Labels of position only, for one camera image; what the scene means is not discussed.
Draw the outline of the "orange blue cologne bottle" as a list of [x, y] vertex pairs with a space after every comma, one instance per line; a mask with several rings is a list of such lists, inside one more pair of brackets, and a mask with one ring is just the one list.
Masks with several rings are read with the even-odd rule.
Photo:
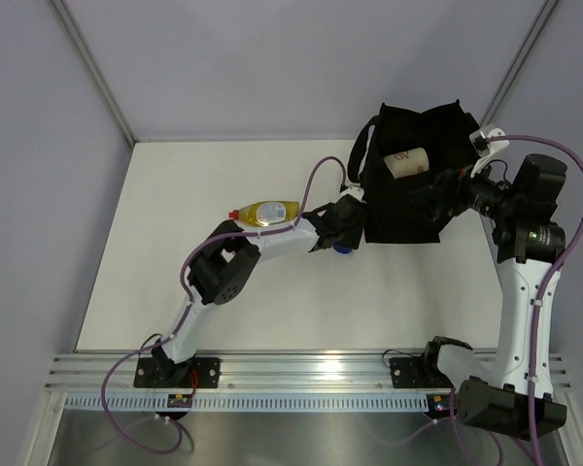
[[343, 247], [340, 245], [334, 245], [332, 247], [336, 252], [341, 253], [341, 254], [351, 254], [353, 252], [353, 249], [348, 248], [348, 247]]

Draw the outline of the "cream lotion pump bottle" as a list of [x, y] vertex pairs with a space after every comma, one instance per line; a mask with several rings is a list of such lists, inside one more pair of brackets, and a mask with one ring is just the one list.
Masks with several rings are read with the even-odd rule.
[[390, 154], [384, 162], [395, 179], [418, 175], [429, 169], [429, 158], [423, 148]]

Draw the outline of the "black canvas bag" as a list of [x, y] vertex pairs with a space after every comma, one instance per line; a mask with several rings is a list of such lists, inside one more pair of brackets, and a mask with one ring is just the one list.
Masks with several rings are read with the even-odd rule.
[[[347, 172], [364, 189], [367, 205], [365, 241], [378, 244], [438, 243], [443, 228], [435, 228], [411, 202], [408, 192], [431, 186], [446, 169], [474, 164], [478, 155], [469, 135], [479, 129], [472, 114], [456, 100], [424, 112], [382, 104], [353, 144]], [[390, 154], [423, 148], [429, 169], [395, 179], [385, 165]]]

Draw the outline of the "yellow dish soap bottle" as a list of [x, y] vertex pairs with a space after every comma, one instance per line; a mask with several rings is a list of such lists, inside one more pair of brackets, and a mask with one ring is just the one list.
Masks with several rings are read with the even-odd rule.
[[260, 201], [228, 213], [228, 218], [254, 227], [266, 227], [295, 219], [300, 210], [296, 201]]

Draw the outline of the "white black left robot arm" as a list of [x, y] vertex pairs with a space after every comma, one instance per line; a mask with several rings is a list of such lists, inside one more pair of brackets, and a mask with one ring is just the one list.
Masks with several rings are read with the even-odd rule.
[[149, 349], [151, 355], [138, 360], [134, 386], [215, 387], [206, 374], [213, 360], [196, 356], [202, 330], [215, 310], [240, 294], [260, 262], [335, 246], [356, 250], [367, 219], [363, 195], [361, 188], [347, 187], [336, 202], [273, 226], [222, 222], [183, 266], [184, 309], [171, 330]]

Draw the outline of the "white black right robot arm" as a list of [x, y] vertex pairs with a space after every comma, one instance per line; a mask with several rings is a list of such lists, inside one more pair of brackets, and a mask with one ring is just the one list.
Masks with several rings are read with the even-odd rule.
[[469, 344], [436, 336], [418, 357], [417, 371], [430, 384], [449, 382], [457, 390], [463, 424], [529, 442], [566, 423], [548, 367], [556, 265], [566, 250], [566, 233], [551, 217], [566, 170], [558, 159], [530, 154], [510, 183], [491, 181], [489, 169], [466, 170], [446, 174], [436, 188], [441, 214], [472, 210], [495, 225], [500, 328], [492, 368]]

